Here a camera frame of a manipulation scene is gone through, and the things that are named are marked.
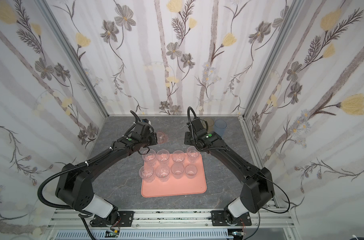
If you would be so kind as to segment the clear faceted glass five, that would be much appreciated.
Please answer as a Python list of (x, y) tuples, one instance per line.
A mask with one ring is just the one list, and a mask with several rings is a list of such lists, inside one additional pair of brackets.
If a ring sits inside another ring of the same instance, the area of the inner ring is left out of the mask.
[(161, 165), (168, 165), (170, 153), (168, 150), (159, 150), (156, 153), (156, 159)]

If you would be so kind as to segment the clear faceted glass three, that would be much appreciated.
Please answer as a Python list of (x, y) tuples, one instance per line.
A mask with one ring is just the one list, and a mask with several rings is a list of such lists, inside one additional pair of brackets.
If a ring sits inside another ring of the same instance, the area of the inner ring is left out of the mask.
[(200, 152), (194, 146), (190, 146), (187, 149), (187, 158), (191, 164), (196, 163), (200, 159), (200, 157)]

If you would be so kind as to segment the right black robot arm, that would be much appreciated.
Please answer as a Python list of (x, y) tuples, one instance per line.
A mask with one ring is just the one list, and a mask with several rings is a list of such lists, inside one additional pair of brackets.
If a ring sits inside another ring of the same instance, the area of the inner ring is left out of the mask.
[(219, 134), (208, 132), (200, 118), (188, 119), (187, 126), (185, 144), (221, 161), (243, 184), (240, 196), (224, 208), (229, 224), (234, 224), (244, 214), (256, 214), (275, 196), (272, 174), (267, 168), (260, 169), (246, 161)]

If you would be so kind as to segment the blue tinted cup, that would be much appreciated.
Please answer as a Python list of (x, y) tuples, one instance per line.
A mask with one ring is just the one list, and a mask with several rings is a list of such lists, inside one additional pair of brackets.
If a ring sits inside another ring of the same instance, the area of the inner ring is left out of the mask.
[(224, 136), (225, 131), (227, 128), (227, 123), (224, 120), (216, 120), (214, 124), (214, 131), (220, 135), (221, 137)]

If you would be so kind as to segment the clear faceted glass four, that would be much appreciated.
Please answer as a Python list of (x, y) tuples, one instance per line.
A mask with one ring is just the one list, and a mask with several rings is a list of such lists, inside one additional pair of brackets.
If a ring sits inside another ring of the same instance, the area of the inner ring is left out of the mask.
[(186, 159), (186, 153), (184, 153), (183, 151), (178, 150), (178, 151), (173, 152), (171, 157), (172, 157), (172, 160), (173, 160), (174, 163), (181, 163), (182, 164)]

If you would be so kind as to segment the clear faceted glass two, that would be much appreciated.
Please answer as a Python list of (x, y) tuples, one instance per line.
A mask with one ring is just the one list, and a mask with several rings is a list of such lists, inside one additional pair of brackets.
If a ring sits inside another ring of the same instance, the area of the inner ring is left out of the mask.
[(139, 170), (139, 176), (146, 183), (153, 182), (154, 179), (155, 179), (153, 167), (152, 166), (148, 166), (148, 165), (144, 165)]

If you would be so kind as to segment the yellow tinted cup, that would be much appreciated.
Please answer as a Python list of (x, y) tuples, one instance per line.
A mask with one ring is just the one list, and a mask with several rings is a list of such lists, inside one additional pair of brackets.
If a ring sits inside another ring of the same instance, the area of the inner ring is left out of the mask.
[(207, 132), (213, 132), (214, 131), (214, 125), (215, 121), (212, 118), (204, 118), (204, 125), (207, 124)]

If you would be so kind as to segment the clear faceted glass six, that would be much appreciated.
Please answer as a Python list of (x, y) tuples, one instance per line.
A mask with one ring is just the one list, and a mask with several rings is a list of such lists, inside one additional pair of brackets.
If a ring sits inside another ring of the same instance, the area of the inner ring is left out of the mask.
[(150, 165), (150, 166), (156, 165), (157, 159), (156, 159), (155, 150), (149, 150), (147, 154), (144, 154), (142, 156), (142, 158), (147, 165)]

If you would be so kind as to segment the clear faceted glass one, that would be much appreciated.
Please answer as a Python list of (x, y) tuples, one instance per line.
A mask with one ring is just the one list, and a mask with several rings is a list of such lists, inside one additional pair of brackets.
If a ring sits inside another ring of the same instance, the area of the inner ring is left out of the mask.
[(170, 177), (170, 167), (166, 164), (161, 164), (155, 169), (155, 174), (161, 182), (167, 182)]

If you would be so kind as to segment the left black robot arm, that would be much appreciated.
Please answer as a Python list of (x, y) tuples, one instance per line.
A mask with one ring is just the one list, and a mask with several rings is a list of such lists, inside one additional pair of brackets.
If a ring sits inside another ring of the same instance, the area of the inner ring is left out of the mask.
[[(38, 200), (52, 208), (73, 209), (84, 215), (93, 215), (93, 227), (112, 227), (121, 219), (118, 208), (97, 196), (92, 183), (118, 161), (153, 145), (157, 145), (157, 137), (150, 121), (138, 120), (105, 151), (77, 165), (67, 164), (61, 172), (43, 181), (37, 191)], [(63, 201), (62, 205), (54, 204), (43, 196), (44, 187), (54, 179), (58, 179), (55, 196)]]

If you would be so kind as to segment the pink rectangular tray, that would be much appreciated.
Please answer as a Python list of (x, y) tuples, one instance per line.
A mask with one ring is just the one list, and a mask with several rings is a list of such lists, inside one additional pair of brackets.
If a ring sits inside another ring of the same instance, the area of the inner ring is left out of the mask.
[[(171, 168), (173, 164), (173, 160), (169, 159), (168, 166)], [(185, 159), (183, 164), (186, 167), (191, 163), (188, 161), (188, 159)], [(188, 179), (185, 172), (181, 179), (175, 179), (172, 175), (172, 172), (170, 172), (169, 180), (167, 182), (161, 182), (155, 174), (155, 169), (161, 165), (159, 162), (157, 162), (155, 166), (152, 166), (155, 176), (154, 181), (151, 183), (146, 183), (142, 180), (141, 195), (145, 198), (155, 198), (205, 193), (207, 190), (207, 183), (202, 156), (194, 164), (198, 168), (198, 173), (194, 179)]]

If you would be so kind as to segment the frosted cup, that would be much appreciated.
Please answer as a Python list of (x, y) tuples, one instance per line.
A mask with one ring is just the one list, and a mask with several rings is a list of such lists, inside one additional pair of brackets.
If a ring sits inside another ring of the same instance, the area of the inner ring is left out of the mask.
[(185, 167), (185, 174), (188, 179), (194, 179), (198, 173), (198, 168), (195, 164), (189, 164)]
[(184, 176), (185, 166), (183, 163), (174, 163), (170, 169), (175, 179), (181, 179)]

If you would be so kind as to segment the pink tinted cup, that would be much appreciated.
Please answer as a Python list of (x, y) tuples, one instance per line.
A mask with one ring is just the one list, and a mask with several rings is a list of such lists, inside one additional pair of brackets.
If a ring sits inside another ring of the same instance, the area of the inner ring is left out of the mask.
[(164, 132), (158, 131), (156, 133), (156, 136), (157, 136), (157, 143), (158, 144), (165, 144), (165, 143), (168, 142), (168, 135), (165, 134)]

